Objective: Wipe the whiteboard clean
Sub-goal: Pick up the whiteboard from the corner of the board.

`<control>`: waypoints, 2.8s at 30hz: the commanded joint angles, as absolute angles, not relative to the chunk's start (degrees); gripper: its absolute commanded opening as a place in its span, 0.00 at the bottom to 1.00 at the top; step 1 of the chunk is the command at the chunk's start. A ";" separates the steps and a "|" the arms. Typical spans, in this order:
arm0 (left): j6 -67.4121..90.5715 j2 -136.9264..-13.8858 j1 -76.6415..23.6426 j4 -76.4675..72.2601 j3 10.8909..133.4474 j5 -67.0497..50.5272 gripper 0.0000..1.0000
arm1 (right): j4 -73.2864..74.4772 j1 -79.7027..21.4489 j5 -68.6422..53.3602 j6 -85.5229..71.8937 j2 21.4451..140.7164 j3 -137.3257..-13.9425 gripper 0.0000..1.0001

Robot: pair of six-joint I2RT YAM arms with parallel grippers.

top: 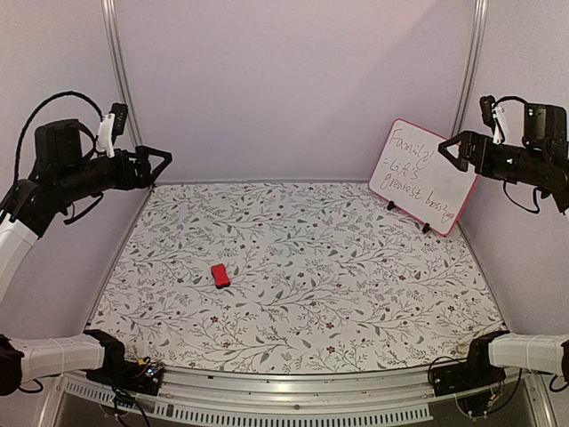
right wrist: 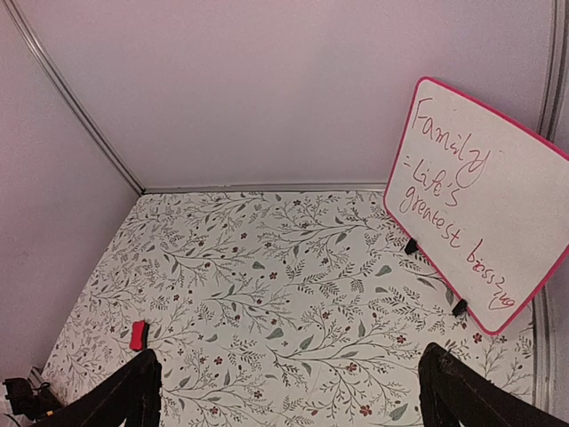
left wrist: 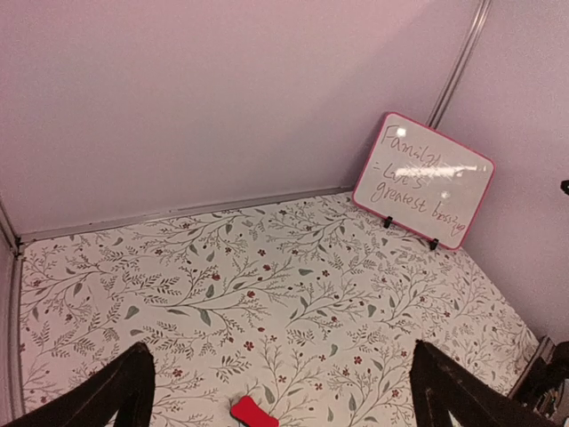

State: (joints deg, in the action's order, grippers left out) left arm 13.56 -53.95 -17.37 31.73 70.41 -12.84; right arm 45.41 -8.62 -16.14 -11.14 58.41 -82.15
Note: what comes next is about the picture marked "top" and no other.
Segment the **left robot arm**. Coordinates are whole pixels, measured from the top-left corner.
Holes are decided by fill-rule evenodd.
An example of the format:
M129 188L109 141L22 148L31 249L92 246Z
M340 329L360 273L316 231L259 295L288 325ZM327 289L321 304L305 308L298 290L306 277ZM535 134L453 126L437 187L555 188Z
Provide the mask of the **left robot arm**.
M36 176L22 179L1 202L1 289L7 290L30 249L58 214L79 200L100 202L110 189L128 191L153 186L172 162L172 154L149 147L130 152L110 147L88 158L81 137L89 130L65 119L35 131ZM99 329L51 339L1 338L1 393L24 383L83 370L89 380L119 390L157 395L163 375L126 360L122 342Z

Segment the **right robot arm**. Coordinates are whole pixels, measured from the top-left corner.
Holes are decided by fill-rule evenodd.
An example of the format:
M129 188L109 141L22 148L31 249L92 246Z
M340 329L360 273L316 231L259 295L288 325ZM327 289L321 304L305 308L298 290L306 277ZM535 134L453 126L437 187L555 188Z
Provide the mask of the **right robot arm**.
M509 145L509 130L502 107L516 101L524 107L524 130L519 146ZM568 213L567 113L559 106L531 103L511 95L479 100L481 117L492 135L463 131L439 144L439 153L457 170L500 181L523 183L533 198L552 197L562 215ZM469 344L463 362L430 367L428 380L437 396L468 391L505 380L505 370L568 376L566 335L523 335L498 330Z

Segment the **pink framed whiteboard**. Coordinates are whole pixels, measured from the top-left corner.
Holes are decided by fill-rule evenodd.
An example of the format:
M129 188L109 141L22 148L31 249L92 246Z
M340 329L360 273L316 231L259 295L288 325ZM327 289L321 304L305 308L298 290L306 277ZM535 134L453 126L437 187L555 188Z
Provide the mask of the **pink framed whiteboard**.
M396 208L448 236L477 176L461 172L438 152L445 139L404 119L393 122L368 186Z

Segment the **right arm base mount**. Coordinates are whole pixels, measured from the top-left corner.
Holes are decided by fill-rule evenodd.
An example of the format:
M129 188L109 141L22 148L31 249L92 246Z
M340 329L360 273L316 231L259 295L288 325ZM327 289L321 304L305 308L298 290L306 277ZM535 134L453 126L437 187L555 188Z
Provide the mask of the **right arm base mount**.
M431 367L428 380L437 397L471 391L506 379L505 370L478 362L458 362Z

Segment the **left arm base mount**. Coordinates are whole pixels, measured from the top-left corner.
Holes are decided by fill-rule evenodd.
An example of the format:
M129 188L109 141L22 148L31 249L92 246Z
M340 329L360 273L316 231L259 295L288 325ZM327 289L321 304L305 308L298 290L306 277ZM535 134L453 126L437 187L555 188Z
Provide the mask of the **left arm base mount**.
M86 378L124 391L156 396L164 377L164 363L150 357L129 361L106 359L103 367L86 370Z

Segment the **red whiteboard eraser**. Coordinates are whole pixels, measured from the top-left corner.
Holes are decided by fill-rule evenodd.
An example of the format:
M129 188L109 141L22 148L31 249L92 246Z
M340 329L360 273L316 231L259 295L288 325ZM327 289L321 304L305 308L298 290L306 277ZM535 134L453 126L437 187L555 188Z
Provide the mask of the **red whiteboard eraser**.
M216 264L211 267L211 273L214 280L214 285L217 289L222 289L230 286L230 278L224 264Z

